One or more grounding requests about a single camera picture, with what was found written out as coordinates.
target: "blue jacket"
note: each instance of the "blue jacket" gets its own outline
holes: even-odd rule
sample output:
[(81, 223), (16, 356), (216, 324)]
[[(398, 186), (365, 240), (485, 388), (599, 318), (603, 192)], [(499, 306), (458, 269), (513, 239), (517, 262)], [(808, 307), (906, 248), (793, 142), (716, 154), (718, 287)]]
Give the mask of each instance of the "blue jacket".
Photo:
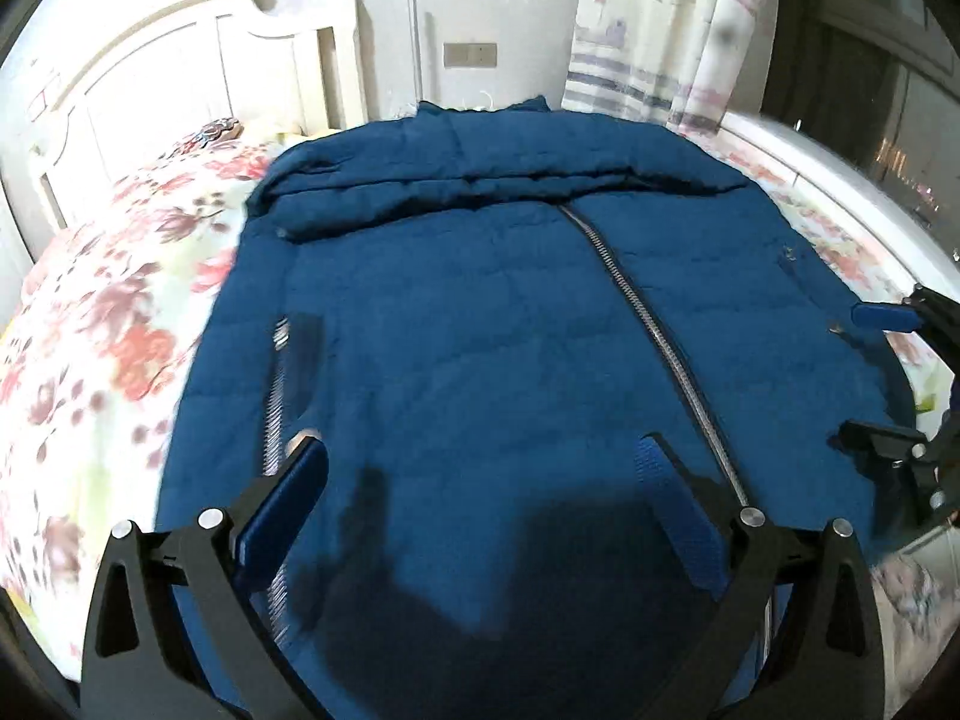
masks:
[(755, 183), (599, 115), (431, 111), (304, 143), (251, 197), (157, 527), (260, 473), (286, 317), (284, 437), (319, 428), (331, 469), (288, 559), (284, 651), (337, 718), (626, 716), (712, 613), (637, 496), (637, 439), (722, 477), (560, 204), (669, 328), (755, 504), (880, 545), (830, 439), (909, 422), (909, 386)]

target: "metal bolt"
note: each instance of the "metal bolt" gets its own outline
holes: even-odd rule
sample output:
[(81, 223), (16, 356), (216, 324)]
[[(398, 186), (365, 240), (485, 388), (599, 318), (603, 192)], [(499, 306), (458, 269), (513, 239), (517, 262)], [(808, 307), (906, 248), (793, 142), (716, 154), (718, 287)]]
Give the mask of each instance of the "metal bolt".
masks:
[(126, 538), (133, 531), (133, 522), (128, 519), (121, 519), (116, 525), (110, 528), (110, 535), (114, 538)]
[(853, 525), (850, 524), (848, 519), (837, 517), (833, 521), (833, 532), (840, 538), (850, 538), (853, 535)]
[(748, 506), (746, 509), (740, 510), (740, 522), (742, 522), (748, 528), (760, 528), (760, 526), (766, 521), (766, 514), (764, 514), (760, 509), (755, 509), (752, 506)]
[(216, 528), (223, 521), (224, 513), (219, 509), (204, 509), (203, 512), (200, 512), (200, 516), (197, 517), (197, 524), (205, 531)]

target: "white headboard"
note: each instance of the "white headboard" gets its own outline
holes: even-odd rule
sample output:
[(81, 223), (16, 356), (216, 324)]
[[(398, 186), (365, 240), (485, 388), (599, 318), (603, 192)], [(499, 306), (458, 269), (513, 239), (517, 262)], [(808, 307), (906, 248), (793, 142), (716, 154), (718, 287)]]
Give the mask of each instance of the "white headboard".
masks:
[[(327, 28), (330, 68), (320, 64)], [(96, 52), (37, 120), (32, 175), (48, 220), (55, 229), (87, 220), (116, 180), (213, 119), (330, 129), (325, 74), (342, 127), (364, 124), (356, 0), (325, 0), (296, 18), (266, 15), (254, 0), (183, 0), (147, 16)]]

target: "metal zipper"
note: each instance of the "metal zipper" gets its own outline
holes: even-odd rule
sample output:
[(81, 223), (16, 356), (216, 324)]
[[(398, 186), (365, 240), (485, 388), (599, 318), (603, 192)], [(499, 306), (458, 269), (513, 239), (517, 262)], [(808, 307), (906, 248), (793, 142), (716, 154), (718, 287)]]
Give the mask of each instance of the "metal zipper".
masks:
[[(632, 309), (634, 309), (634, 313), (637, 314), (637, 317), (646, 329), (647, 334), (651, 340), (656, 343), (656, 348), (659, 349), (662, 357), (666, 360), (666, 364), (669, 365), (670, 372), (673, 374), (673, 378), (677, 382), (680, 392), (683, 394), (683, 399), (685, 399), (689, 405), (694, 419), (697, 422), (697, 426), (700, 428), (700, 432), (707, 442), (707, 446), (709, 446), (718, 466), (720, 466), (720, 470), (730, 484), (733, 494), (736, 495), (738, 504), (740, 504), (741, 508), (749, 506), (746, 490), (741, 484), (740, 477), (736, 473), (736, 468), (730, 459), (730, 453), (728, 453), (727, 447), (724, 446), (720, 431), (713, 423), (712, 415), (709, 413), (707, 404), (704, 403), (704, 399), (693, 381), (693, 376), (686, 370), (680, 355), (673, 346), (671, 346), (659, 319), (656, 318), (650, 307), (643, 302), (640, 293), (637, 293), (637, 289), (635, 289), (634, 285), (632, 285), (630, 280), (623, 274), (611, 250), (608, 249), (593, 226), (578, 213), (570, 210), (568, 206), (562, 205), (560, 206), (560, 210), (586, 236), (597, 255), (599, 255), (604, 268), (607, 269), (607, 273), (610, 274), (613, 279), (613, 283), (616, 284), (617, 288), (623, 293), (624, 298), (627, 298), (627, 303), (630, 303)], [(757, 673), (760, 673), (762, 665), (770, 654), (770, 645), (773, 638), (773, 616), (773, 601), (768, 599), (763, 613), (763, 625), (760, 633), (760, 651), (757, 652)]]
[[(267, 415), (263, 437), (263, 475), (272, 476), (280, 469), (283, 459), (283, 351), (290, 340), (290, 322), (284, 317), (274, 329), (274, 378), (267, 396)], [(270, 632), (277, 646), (282, 645), (286, 637), (285, 623), (287, 608), (287, 572), (286, 563), (280, 565), (277, 576), (267, 589), (267, 614)]]

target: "light switch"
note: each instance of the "light switch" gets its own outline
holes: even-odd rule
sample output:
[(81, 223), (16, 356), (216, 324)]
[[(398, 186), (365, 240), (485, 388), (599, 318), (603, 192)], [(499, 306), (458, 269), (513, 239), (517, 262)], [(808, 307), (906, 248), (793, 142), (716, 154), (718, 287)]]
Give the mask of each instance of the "light switch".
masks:
[(495, 68), (496, 43), (444, 43), (445, 68)]

